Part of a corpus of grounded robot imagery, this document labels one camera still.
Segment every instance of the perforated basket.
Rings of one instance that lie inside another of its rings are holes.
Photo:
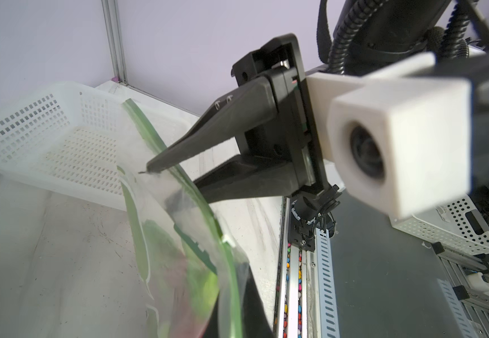
[[[390,220],[395,229],[430,243],[472,256],[489,253],[489,227],[467,195],[404,220]]]
[[[126,210],[116,169],[123,98],[55,83],[0,109],[0,172],[23,183]],[[190,128],[141,106],[166,144]]]

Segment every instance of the transparent plastic bag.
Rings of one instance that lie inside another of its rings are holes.
[[[158,338],[201,337],[218,297],[221,337],[242,337],[241,305],[249,265],[180,166],[145,173],[166,148],[131,100],[119,121],[117,169],[149,295],[147,329]]]

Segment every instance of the camera lens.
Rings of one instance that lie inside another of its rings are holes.
[[[356,126],[350,134],[350,147],[357,165],[368,176],[383,179],[383,159],[370,133],[362,126]]]

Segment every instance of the gray panel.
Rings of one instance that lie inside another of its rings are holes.
[[[444,268],[423,241],[344,193],[331,239],[340,336],[463,337],[437,279]]]

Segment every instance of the white wall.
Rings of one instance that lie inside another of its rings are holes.
[[[232,65],[271,38],[294,33],[305,69],[320,64],[319,0],[125,0],[119,14],[129,83],[202,114],[237,87]],[[334,29],[343,0],[329,0]]]
[[[52,82],[113,76],[101,0],[0,0],[0,106]]]

